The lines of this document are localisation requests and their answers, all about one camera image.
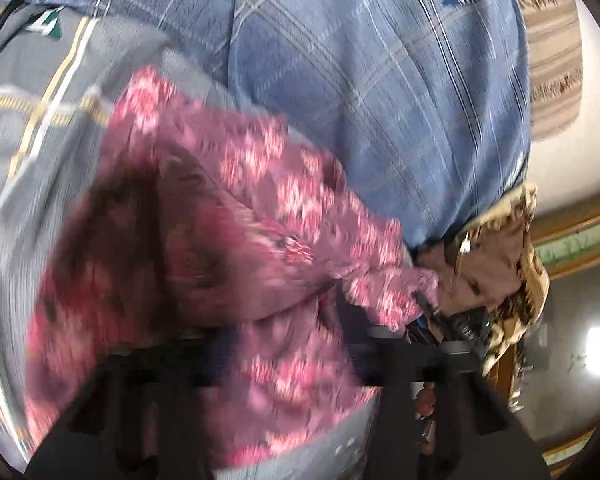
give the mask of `blue plaid shirt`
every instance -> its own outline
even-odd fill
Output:
[[[163,28],[238,106],[283,112],[335,153],[411,247],[487,209],[526,166],[515,0],[29,1]]]

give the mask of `floor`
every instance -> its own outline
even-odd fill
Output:
[[[600,376],[585,369],[587,331],[600,326],[600,265],[553,280],[542,324],[525,338],[517,415],[543,449],[592,429],[600,418]]]

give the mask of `white wall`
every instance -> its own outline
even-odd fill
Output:
[[[542,214],[600,192],[600,28],[576,0],[582,31],[582,109],[564,133],[534,142],[527,179],[538,184]]]

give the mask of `pink floral jacket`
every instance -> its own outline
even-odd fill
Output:
[[[27,342],[26,412],[39,443],[104,354],[192,327],[237,326],[204,391],[215,466],[271,458],[373,396],[342,347],[335,287],[398,328],[435,303],[405,265],[400,224],[369,212],[337,160],[282,119],[206,108],[157,73],[116,105],[93,186],[43,277]]]

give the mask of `woven rug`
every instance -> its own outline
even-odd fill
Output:
[[[560,134],[580,113],[582,38],[575,0],[518,0],[529,41],[532,139]]]

